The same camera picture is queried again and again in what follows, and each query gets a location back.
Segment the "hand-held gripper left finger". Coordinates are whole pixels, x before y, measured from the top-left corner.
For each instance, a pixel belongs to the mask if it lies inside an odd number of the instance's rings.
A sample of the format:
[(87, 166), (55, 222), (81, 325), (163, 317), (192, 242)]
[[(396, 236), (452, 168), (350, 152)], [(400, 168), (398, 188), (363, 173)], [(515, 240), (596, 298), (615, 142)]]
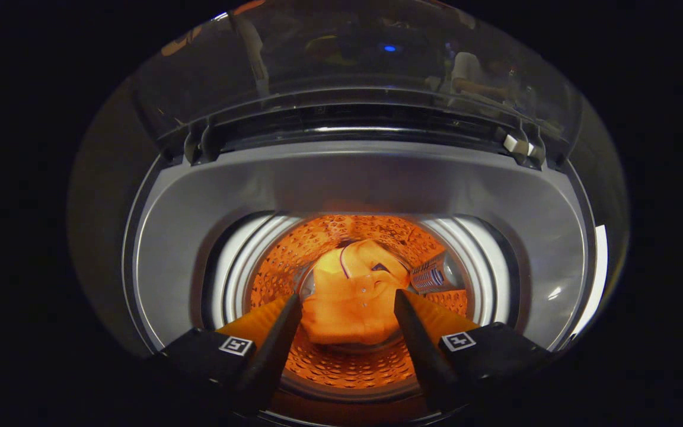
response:
[(299, 295), (282, 295), (216, 330), (192, 328), (149, 366), (215, 416), (255, 416), (279, 388), (301, 318)]

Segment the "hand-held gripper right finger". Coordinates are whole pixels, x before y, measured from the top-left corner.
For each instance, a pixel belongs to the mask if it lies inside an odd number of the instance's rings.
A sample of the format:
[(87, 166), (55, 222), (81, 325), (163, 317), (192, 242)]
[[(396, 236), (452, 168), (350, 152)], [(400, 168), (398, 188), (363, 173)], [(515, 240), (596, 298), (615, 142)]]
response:
[(394, 313), (431, 410), (495, 403), (555, 358), (505, 323), (480, 326), (403, 289), (396, 292)]

